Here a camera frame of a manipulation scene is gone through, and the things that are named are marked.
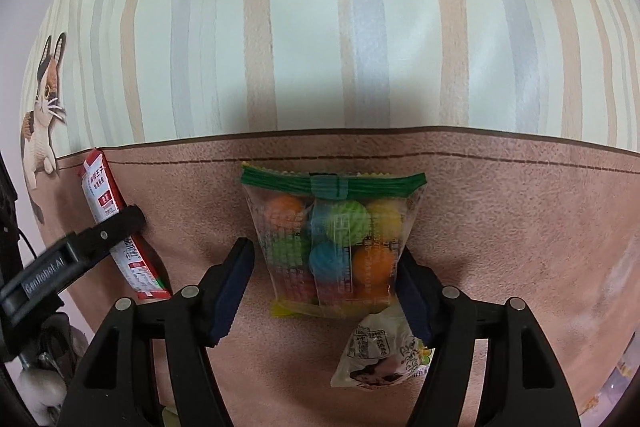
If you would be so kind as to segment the striped cat blanket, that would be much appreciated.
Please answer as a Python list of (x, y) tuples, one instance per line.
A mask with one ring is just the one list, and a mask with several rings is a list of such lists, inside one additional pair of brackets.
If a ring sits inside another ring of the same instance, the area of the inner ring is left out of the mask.
[(172, 286), (255, 233), (243, 162), (424, 172), (410, 251), (520, 296), (586, 407), (639, 324), (639, 0), (49, 0), (58, 165), (25, 155), (42, 239), (90, 225), (102, 148)]

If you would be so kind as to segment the colourful candy ball bag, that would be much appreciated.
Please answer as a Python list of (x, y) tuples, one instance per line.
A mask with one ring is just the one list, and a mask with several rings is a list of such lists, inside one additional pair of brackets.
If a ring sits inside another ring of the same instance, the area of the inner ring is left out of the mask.
[(276, 317), (365, 317), (394, 298), (424, 173), (277, 171), (244, 165)]

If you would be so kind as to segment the red white snack packet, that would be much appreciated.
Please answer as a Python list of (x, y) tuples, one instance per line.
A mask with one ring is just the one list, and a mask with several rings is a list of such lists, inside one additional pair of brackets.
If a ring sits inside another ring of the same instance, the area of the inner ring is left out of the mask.
[(139, 230), (134, 229), (137, 216), (127, 210), (103, 150), (92, 150), (80, 168), (82, 193), (94, 220), (108, 221), (119, 213), (126, 216), (117, 220), (117, 237), (111, 256), (120, 274), (141, 300), (167, 299), (171, 290), (163, 282), (152, 261), (152, 248), (145, 242)]

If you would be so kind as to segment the white cartoon snack packet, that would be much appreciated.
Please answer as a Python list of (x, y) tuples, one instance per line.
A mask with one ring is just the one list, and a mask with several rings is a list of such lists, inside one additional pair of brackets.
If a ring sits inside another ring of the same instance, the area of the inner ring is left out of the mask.
[(383, 389), (428, 372), (434, 350), (411, 332), (398, 301), (365, 317), (349, 337), (332, 388)]

